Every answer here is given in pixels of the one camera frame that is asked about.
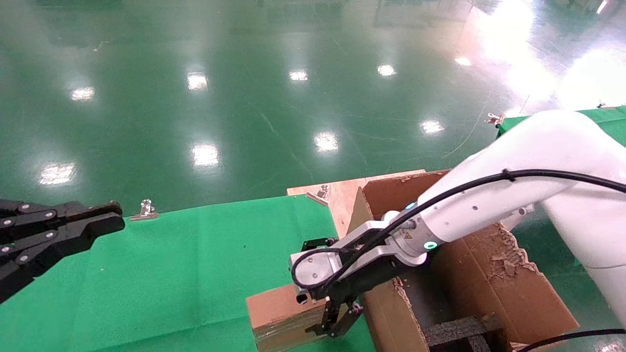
open cardboard box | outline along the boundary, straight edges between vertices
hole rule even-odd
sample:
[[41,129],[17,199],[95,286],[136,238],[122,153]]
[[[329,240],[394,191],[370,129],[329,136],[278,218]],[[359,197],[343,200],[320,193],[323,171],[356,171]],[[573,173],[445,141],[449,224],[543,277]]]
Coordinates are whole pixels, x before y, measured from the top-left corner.
[[[446,172],[369,182],[357,192],[348,231],[406,204]],[[495,313],[508,341],[530,344],[579,327],[546,277],[500,224],[448,243],[433,253],[429,270],[454,319]],[[427,352],[424,324],[416,318],[403,281],[394,279],[361,297],[378,352]]]

cable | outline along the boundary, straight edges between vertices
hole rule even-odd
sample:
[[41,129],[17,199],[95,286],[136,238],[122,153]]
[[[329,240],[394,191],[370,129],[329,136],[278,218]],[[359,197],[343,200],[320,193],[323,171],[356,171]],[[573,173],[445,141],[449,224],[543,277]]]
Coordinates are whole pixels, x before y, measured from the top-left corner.
[[315,287],[320,285],[319,283],[313,284],[313,285],[303,284],[295,276],[295,268],[304,259],[307,259],[308,257],[312,256],[313,254],[318,254],[318,253],[347,253],[347,252],[351,252],[351,251],[356,251],[356,250],[355,249],[348,249],[348,248],[318,248],[318,249],[313,249],[313,250],[311,250],[309,252],[306,252],[305,254],[300,256],[298,259],[296,259],[295,262],[294,262],[294,265],[291,266],[291,278],[292,278],[292,280],[294,280],[294,284],[298,285],[299,287],[301,287],[303,289],[312,289],[312,288],[315,288]]
[[587,336],[601,336],[601,335],[616,335],[616,334],[626,334],[626,330],[624,329],[603,329],[603,330],[590,330],[590,331],[581,331],[578,333],[565,334],[561,336],[556,336],[549,339],[544,339],[536,343],[529,344],[528,346],[519,350],[519,352],[528,352],[537,347],[545,346],[547,344],[556,343],[563,340],[569,339],[577,339],[584,338]]
[[[350,258],[348,258],[348,260],[346,260],[345,263],[343,263],[342,266],[339,268],[339,270],[337,270],[333,275],[331,275],[330,277],[328,277],[327,279],[321,282],[318,282],[315,285],[305,285],[301,287],[304,289],[310,289],[310,288],[317,288],[321,286],[323,291],[328,290],[328,287],[334,282],[336,282],[337,280],[339,280],[339,278],[350,268],[350,266],[353,265],[363,254],[365,254],[367,251],[370,251],[381,240],[389,237],[391,233],[394,230],[396,230],[396,228],[398,228],[398,226],[403,224],[408,219],[419,214],[420,212],[424,211],[428,207],[431,207],[434,204],[437,204],[438,202],[444,199],[447,199],[449,197],[452,197],[453,195],[456,195],[458,193],[464,192],[468,189],[472,189],[481,185],[490,184],[492,182],[502,181],[502,180],[508,180],[510,182],[514,182],[516,179],[522,178],[522,177],[552,177],[556,179],[574,180],[574,181],[594,184],[594,185],[606,187],[612,190],[616,190],[618,192],[626,193],[626,185],[624,184],[620,184],[619,182],[615,182],[611,180],[601,179],[600,177],[596,177],[596,176],[585,175],[583,173],[559,171],[559,170],[545,170],[545,169],[528,169],[528,170],[517,170],[517,171],[509,171],[507,169],[504,169],[501,173],[496,173],[494,175],[481,177],[480,179],[469,181],[469,182],[466,182],[465,184],[456,186],[452,189],[449,189],[427,200],[423,204],[420,204],[411,208],[409,211],[402,214],[397,219],[394,219],[387,227],[380,230],[380,232],[378,232],[376,235],[372,236],[372,238],[370,238],[370,240],[367,241],[360,249],[356,250],[355,253]],[[294,279],[294,283],[296,284],[299,283],[299,281],[295,277],[295,269],[297,265],[302,261],[301,259],[305,257],[309,257],[315,253],[335,252],[336,249],[337,248],[314,249],[314,251],[316,252],[311,253],[312,252],[311,251],[305,254],[304,256],[298,258],[298,260],[296,260],[296,262],[291,268],[291,276]]]

epoxy floor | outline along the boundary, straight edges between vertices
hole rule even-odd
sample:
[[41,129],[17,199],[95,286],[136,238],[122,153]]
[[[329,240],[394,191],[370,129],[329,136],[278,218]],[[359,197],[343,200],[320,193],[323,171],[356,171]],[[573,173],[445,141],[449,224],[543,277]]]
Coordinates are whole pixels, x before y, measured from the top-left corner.
[[166,212],[450,168],[626,102],[624,0],[4,0],[2,198]]

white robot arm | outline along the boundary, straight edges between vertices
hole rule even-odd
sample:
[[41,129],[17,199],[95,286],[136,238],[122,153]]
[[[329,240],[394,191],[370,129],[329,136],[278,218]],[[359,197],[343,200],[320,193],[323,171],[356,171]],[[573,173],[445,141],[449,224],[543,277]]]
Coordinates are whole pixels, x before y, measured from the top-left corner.
[[[435,202],[439,195],[467,182],[503,170],[515,173],[526,169],[584,174],[613,181],[618,187],[542,177],[537,172],[536,177],[519,177],[514,182],[505,177]],[[389,212],[381,221],[366,222],[330,243],[329,248],[305,251],[309,249],[305,246],[302,252],[292,254],[292,277],[300,293],[307,292],[314,299],[329,297],[331,313],[338,311],[339,304],[347,303],[350,312],[356,314],[347,314],[347,321],[339,322],[333,314],[325,315],[311,330],[333,337],[345,333],[362,310],[354,302],[358,294],[407,267],[422,264],[429,250],[535,203],[546,209],[567,246],[626,326],[624,183],[626,150],[598,125],[576,112],[538,113],[460,163],[402,212]],[[409,218],[413,207],[423,209]],[[355,249],[360,252],[358,256],[354,256]]]

teal indicator light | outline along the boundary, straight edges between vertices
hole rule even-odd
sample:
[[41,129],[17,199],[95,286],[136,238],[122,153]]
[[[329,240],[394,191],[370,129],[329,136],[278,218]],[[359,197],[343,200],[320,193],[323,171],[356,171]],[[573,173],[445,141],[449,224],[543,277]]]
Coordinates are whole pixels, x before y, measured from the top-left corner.
[[435,242],[429,241],[429,242],[424,243],[424,248],[426,249],[434,249],[435,247],[437,247],[437,243]]

